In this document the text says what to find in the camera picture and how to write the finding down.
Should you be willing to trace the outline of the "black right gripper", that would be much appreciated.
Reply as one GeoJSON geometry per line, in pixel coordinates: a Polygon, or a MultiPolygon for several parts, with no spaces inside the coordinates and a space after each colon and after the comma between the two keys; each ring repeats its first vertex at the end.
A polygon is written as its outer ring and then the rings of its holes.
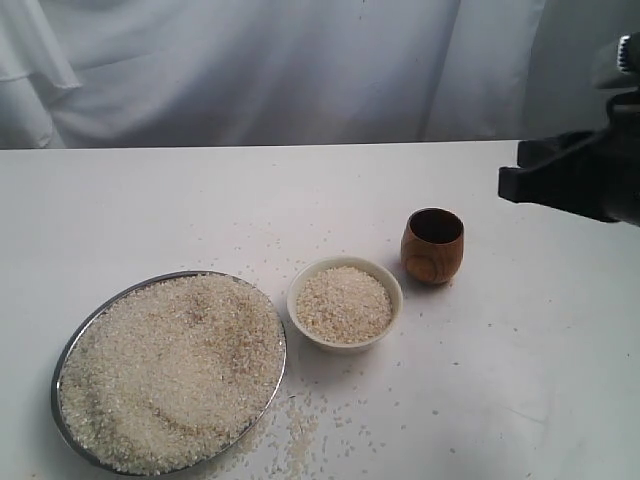
{"type": "Polygon", "coordinates": [[[500,167],[498,196],[603,223],[639,222],[639,90],[606,105],[605,130],[518,143],[516,167],[500,167]],[[593,147],[605,138],[599,168],[593,147]]]}

